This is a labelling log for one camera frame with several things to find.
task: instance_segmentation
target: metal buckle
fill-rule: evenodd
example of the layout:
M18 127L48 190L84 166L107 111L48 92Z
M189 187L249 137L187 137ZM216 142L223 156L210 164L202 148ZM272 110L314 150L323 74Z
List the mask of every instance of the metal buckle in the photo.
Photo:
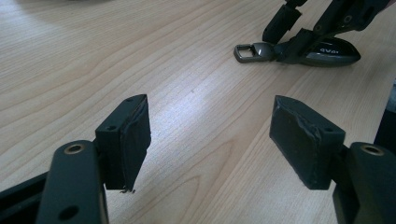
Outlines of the metal buckle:
M252 57L243 57L242 50L249 50ZM255 63L271 61L275 58L274 46L269 43L254 43L252 45L237 45L233 50L233 55L240 63Z

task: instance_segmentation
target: black plastic part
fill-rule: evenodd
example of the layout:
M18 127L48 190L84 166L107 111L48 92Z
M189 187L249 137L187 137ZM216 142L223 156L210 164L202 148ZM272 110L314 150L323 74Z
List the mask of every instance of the black plastic part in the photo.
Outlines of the black plastic part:
M360 207L356 193L345 192L337 185L332 193L332 201L338 224L353 223Z
M36 222L108 223L106 194L92 142L71 142L56 150Z
M357 2L358 4L354 4L346 14L352 16L352 23L356 23L354 29L362 31L387 6L390 0L358 0Z
M151 142L147 95L124 100L95 132L106 188L132 190Z
M335 67L350 65L361 59L359 52L349 42L339 38L322 40L307 53L301 63L311 66Z
M326 35L340 28L345 29L346 26L349 27L348 30L352 30L353 27L350 27L352 26L351 22L339 23L339 21L344 20L347 10L352 4L354 4L354 1L350 0L332 1L317 24L315 24L314 33L316 35Z
M341 151L345 132L309 106L276 96L270 137L309 189L328 189L333 153Z
M353 143L346 166L360 203L354 223L395 223L396 156L383 147Z
M288 6L300 7L306 2L306 0L286 0L286 2L288 2L287 3Z
M277 61L280 63L300 63L304 59L304 52L306 47L315 42L315 36L312 31L301 29L300 32L287 43L282 43L286 46L278 55Z
M283 5L262 33L262 41L277 44L282 36L291 29L301 13L288 5Z
M389 110L384 111L381 123L379 124L378 132L376 133L374 144L385 147L396 155L396 113Z
M34 223L47 173L0 192L0 223Z

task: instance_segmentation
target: table surface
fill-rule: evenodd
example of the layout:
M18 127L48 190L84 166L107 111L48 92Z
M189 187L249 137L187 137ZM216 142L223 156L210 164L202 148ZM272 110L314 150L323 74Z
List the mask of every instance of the table surface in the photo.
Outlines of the table surface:
M330 1L307 2L312 29ZM3 0L0 190L49 169L54 150L146 93L152 143L135 194L107 192L112 223L336 223L332 189L304 187L269 138L275 95L305 102L372 143L396 71L396 7L362 32L339 68L241 64L284 1Z

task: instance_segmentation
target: black device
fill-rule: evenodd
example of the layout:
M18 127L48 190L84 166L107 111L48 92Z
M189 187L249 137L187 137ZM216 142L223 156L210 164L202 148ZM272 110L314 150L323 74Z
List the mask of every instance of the black device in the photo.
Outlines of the black device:
M59 147L47 173L0 192L0 223L108 223L104 184L132 191L151 141L147 95L124 100L95 132Z
M270 137L309 189L328 189L338 223L396 222L395 151L344 146L345 131L295 99L276 96Z
M390 0L332 0L313 31L301 29L291 40L280 43L302 15L296 8L306 0L286 0L264 29L261 43L237 45L233 54L240 63L303 63L313 66L343 66L357 62L361 56L349 42L334 37L352 30L364 30ZM250 51L244 57L241 51Z

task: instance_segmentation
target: wood grain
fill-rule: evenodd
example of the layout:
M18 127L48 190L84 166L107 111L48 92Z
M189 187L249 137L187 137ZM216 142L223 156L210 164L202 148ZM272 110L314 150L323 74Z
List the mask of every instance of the wood grain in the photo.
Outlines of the wood grain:
M311 29L330 1L306 3ZM152 144L135 194L107 192L111 223L335 223L332 191L310 191L268 128L276 94L373 142L396 71L396 7L362 32L351 66L241 64L282 1L0 2L0 190L92 140L124 99L146 93Z

